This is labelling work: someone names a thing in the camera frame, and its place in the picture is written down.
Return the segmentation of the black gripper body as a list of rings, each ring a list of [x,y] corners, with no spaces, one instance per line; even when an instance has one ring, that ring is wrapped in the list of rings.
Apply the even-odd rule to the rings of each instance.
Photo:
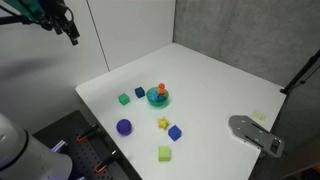
[[[61,28],[67,35],[69,32],[78,34],[74,14],[64,0],[39,0],[39,3],[50,27]]]

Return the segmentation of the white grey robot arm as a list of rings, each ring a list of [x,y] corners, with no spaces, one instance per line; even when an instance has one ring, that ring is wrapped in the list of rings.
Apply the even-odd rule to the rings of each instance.
[[[19,12],[4,6],[8,16],[0,19],[1,25],[22,23],[37,24],[57,35],[65,33],[73,46],[80,34],[74,14],[65,0],[3,0]],[[70,156],[56,151],[64,145],[61,140],[53,149],[37,140],[26,129],[18,126],[3,114],[0,115],[0,180],[68,180],[73,162]]]

